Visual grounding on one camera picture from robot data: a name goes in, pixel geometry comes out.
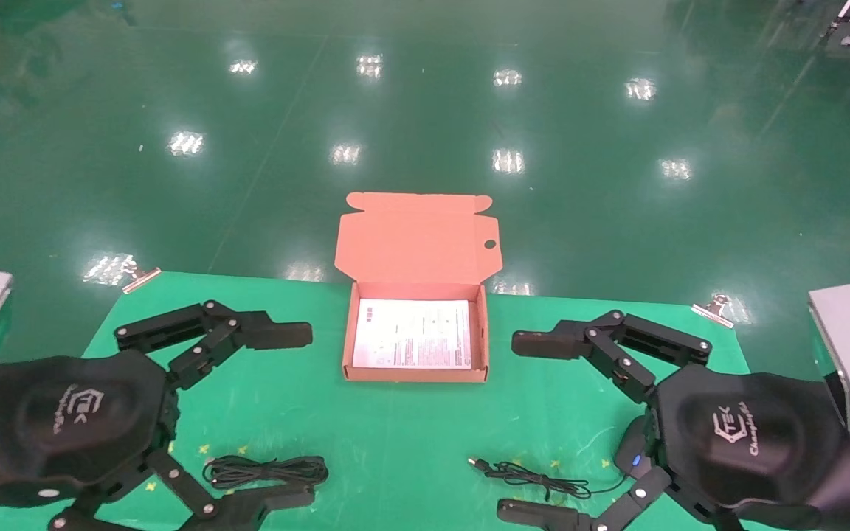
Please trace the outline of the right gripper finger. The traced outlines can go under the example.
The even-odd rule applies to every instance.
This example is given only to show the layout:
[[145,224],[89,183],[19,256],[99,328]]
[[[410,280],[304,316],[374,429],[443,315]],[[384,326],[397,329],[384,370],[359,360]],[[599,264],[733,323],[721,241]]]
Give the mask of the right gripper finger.
[[646,403],[657,379],[630,352],[676,367],[705,366],[712,345],[661,323],[610,310],[590,322],[560,320],[549,332],[517,330],[511,350],[523,357],[587,360],[633,403]]
[[674,494],[678,505],[695,520],[716,530],[739,530],[739,519],[732,514],[732,506],[739,501],[736,471],[696,478],[648,471],[599,516],[556,505],[500,499],[498,518],[542,530],[624,530],[665,494]]

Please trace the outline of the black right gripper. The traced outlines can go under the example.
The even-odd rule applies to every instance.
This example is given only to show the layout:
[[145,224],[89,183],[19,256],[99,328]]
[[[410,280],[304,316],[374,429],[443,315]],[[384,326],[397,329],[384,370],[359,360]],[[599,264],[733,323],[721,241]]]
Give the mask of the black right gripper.
[[684,367],[652,391],[647,436],[699,521],[850,530],[850,433],[823,383]]

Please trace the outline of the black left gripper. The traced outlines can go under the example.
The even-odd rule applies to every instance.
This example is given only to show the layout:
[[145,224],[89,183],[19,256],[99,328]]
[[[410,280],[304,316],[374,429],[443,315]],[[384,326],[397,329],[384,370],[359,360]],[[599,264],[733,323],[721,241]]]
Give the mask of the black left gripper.
[[167,373],[138,353],[56,356],[0,364],[0,507],[73,503],[51,530],[128,530],[97,511],[156,475],[191,512],[182,530],[259,530],[271,512],[313,504],[310,486],[257,487],[219,499],[170,456],[179,417],[175,389],[192,389],[242,349],[313,342],[307,322],[274,322],[265,310],[216,300],[125,324],[119,350],[158,352],[193,340]]

